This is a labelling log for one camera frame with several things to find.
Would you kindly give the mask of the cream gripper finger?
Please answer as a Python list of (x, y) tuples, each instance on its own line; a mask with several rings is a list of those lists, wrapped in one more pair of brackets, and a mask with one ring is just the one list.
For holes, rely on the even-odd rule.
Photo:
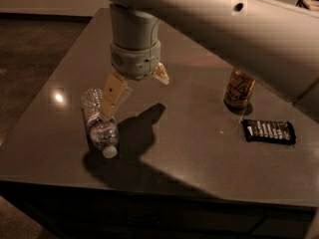
[(156, 69), (152, 73), (152, 76), (165, 85), (169, 84), (169, 76), (168, 76), (166, 69), (162, 63), (159, 63), (157, 65)]
[(125, 77), (117, 71), (108, 74), (99, 107), (103, 120), (110, 120), (132, 93)]

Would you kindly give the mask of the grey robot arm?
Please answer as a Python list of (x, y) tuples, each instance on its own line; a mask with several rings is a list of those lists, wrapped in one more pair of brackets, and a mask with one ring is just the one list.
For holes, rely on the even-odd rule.
[(275, 0), (110, 0), (149, 13), (319, 119), (319, 17)]

